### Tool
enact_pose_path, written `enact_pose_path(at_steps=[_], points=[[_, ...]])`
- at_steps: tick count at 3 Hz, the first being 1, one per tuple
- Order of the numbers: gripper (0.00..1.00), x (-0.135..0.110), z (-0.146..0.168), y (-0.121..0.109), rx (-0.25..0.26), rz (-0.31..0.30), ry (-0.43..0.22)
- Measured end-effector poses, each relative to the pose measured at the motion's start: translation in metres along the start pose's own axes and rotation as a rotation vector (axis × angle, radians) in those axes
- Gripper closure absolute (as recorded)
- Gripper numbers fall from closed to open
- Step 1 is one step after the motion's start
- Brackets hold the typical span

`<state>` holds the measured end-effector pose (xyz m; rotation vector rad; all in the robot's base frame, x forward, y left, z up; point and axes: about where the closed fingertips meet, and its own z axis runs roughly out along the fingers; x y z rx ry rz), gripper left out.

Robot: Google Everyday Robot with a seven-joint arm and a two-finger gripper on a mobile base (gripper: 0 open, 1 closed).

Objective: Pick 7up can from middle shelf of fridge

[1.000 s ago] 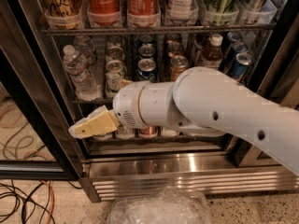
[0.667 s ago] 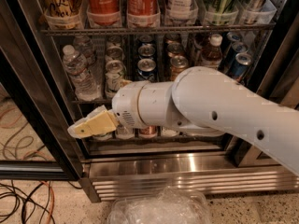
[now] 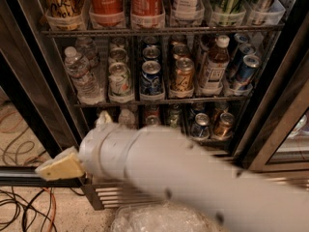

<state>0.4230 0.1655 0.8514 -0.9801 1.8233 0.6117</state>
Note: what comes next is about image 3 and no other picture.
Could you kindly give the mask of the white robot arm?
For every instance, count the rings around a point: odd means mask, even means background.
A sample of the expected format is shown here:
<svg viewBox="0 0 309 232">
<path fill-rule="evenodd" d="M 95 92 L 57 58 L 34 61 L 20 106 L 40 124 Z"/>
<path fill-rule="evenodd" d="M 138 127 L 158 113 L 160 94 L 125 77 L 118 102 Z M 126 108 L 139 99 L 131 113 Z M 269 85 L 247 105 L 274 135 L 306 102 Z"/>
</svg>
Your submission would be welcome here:
<svg viewBox="0 0 309 232">
<path fill-rule="evenodd" d="M 36 172 L 47 181 L 88 173 L 127 182 L 204 212 L 231 232 L 309 232 L 308 192 L 234 167 L 169 127 L 99 123 L 78 148 Z"/>
</svg>

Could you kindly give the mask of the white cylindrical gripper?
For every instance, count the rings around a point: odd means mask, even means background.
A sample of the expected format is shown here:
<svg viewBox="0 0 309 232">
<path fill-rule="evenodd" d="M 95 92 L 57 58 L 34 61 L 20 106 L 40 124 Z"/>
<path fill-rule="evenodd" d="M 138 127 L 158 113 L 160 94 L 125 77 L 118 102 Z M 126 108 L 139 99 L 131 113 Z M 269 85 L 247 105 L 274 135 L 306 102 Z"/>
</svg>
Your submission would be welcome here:
<svg viewBox="0 0 309 232">
<path fill-rule="evenodd" d="M 38 166 L 35 172 L 46 181 L 82 177 L 85 170 L 98 178 L 131 180 L 141 170 L 137 157 L 131 156 L 140 131 L 112 122 L 109 113 L 102 110 L 96 120 L 97 127 L 84 137 L 79 153 L 75 147 L 67 148 Z"/>
</svg>

